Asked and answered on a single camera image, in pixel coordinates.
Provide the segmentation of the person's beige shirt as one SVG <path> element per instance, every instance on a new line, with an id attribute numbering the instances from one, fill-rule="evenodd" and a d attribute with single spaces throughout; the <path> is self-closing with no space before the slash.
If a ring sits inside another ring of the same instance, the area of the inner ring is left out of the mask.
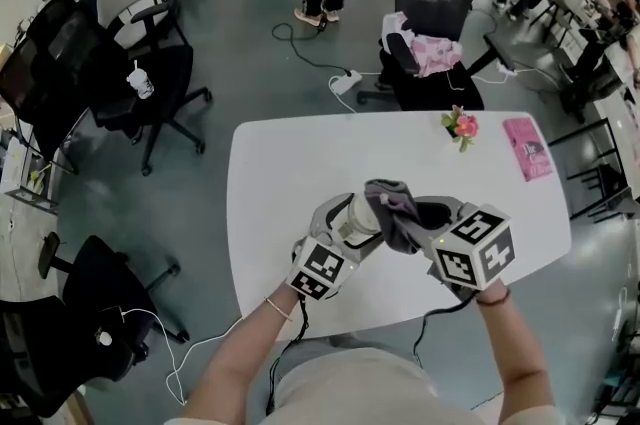
<path id="1" fill-rule="evenodd" d="M 276 387 L 264 425 L 482 425 L 478 415 L 431 391 L 426 372 L 376 348 L 339 350 L 288 372 Z M 174 418 L 166 425 L 224 425 Z M 528 409 L 505 425 L 566 425 L 555 407 Z"/>

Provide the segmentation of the person's left forearm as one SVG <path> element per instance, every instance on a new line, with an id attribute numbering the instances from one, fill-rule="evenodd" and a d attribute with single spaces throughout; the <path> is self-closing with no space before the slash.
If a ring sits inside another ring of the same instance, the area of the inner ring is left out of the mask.
<path id="1" fill-rule="evenodd" d="M 243 425 L 250 386 L 298 302 L 298 293 L 281 284 L 244 318 L 214 353 L 183 416 Z"/>

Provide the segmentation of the black mesh office chair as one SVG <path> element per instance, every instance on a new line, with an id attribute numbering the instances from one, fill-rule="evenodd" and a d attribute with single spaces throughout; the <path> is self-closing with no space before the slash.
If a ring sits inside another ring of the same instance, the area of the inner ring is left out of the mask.
<path id="1" fill-rule="evenodd" d="M 87 110 L 73 78 L 27 37 L 0 69 L 0 97 L 32 127 L 30 137 L 17 132 L 21 143 L 50 163 Z"/>

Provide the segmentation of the person's right forearm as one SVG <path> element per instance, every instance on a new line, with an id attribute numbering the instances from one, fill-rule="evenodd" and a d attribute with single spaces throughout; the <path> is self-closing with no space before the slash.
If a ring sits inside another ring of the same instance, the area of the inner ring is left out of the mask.
<path id="1" fill-rule="evenodd" d="M 528 409 L 552 406 L 543 350 L 500 280 L 476 296 L 503 386 L 499 424 Z"/>

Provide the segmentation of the pink book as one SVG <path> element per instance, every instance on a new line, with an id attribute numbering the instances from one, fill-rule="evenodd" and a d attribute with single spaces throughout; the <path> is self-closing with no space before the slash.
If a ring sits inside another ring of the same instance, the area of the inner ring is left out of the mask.
<path id="1" fill-rule="evenodd" d="M 545 143 L 530 117 L 509 118 L 503 128 L 526 182 L 553 172 Z"/>

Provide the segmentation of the pink potted flowers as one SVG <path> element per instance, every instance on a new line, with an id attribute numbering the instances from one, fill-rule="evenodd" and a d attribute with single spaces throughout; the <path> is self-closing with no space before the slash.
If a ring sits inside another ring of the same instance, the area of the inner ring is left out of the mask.
<path id="1" fill-rule="evenodd" d="M 450 112 L 441 114 L 441 126 L 458 145 L 460 153 L 464 153 L 474 143 L 479 130 L 476 117 L 465 112 L 463 107 L 456 105 Z"/>

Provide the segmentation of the white paper cup with lid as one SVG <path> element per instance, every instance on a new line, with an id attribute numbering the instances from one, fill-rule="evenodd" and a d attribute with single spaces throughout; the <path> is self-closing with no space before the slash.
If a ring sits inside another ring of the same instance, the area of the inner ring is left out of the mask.
<path id="1" fill-rule="evenodd" d="M 381 236 L 379 221 L 363 193 L 353 195 L 339 220 L 338 233 L 352 249 L 362 249 L 367 242 Z"/>

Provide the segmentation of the pink patterned garment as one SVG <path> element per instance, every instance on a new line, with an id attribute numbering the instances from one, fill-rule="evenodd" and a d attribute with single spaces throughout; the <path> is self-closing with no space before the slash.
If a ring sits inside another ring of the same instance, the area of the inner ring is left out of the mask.
<path id="1" fill-rule="evenodd" d="M 414 32 L 402 12 L 384 16 L 381 34 L 385 52 L 410 76 L 426 78 L 447 72 L 462 59 L 463 47 L 458 41 Z"/>

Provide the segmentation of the white plastic drink with straw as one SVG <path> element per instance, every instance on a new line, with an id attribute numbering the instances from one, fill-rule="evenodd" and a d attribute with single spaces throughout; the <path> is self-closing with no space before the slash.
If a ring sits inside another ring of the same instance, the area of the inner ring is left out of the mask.
<path id="1" fill-rule="evenodd" d="M 126 80 L 141 100 L 146 100 L 152 96 L 154 86 L 147 72 L 138 65 L 137 60 L 134 61 L 134 69 L 126 77 Z"/>

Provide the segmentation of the metal rack with clutter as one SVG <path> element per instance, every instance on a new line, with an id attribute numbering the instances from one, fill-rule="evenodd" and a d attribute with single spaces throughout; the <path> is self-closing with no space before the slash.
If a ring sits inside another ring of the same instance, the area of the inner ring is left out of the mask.
<path id="1" fill-rule="evenodd" d="M 45 159 L 33 127 L 17 118 L 2 133 L 7 133 L 9 139 L 0 157 L 0 195 L 57 216 L 62 169 L 55 163 L 61 162 L 61 150 L 56 150 L 53 162 Z"/>

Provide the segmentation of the dark dining chair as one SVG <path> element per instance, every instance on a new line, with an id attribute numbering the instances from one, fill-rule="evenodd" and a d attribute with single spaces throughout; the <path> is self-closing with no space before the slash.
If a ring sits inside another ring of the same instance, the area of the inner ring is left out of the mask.
<path id="1" fill-rule="evenodd" d="M 608 119 L 600 119 L 583 126 L 569 134 L 548 143 L 550 148 L 573 141 L 595 130 L 604 130 L 610 147 L 600 153 L 590 166 L 581 172 L 565 177 L 567 182 L 579 182 L 588 191 L 597 191 L 598 198 L 585 207 L 569 212 L 569 220 L 583 216 L 591 218 L 595 224 L 620 216 L 631 216 L 633 212 L 621 210 L 622 201 L 628 197 L 631 187 L 628 185 L 623 160 Z"/>

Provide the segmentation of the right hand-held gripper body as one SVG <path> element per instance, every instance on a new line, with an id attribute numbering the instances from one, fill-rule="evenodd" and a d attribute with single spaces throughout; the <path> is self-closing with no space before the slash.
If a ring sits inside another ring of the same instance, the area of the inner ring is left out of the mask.
<path id="1" fill-rule="evenodd" d="M 431 240 L 443 283 L 483 291 L 515 260 L 511 218 L 489 204 L 466 205 L 462 216 Z"/>

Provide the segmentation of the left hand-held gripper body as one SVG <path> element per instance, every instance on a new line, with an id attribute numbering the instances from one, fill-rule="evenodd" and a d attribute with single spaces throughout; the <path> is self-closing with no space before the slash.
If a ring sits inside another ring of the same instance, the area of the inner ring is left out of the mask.
<path id="1" fill-rule="evenodd" d="M 336 295 L 357 269 L 337 247 L 306 236 L 294 248 L 286 284 L 306 298 L 323 301 Z"/>

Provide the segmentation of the grey cloth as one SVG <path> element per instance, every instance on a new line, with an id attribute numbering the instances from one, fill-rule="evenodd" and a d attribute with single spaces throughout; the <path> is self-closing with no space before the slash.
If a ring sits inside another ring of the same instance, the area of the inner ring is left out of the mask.
<path id="1" fill-rule="evenodd" d="M 386 244 L 394 251 L 413 255 L 422 245 L 411 236 L 420 226 L 417 204 L 406 183 L 372 179 L 365 183 L 364 197 L 375 215 Z"/>

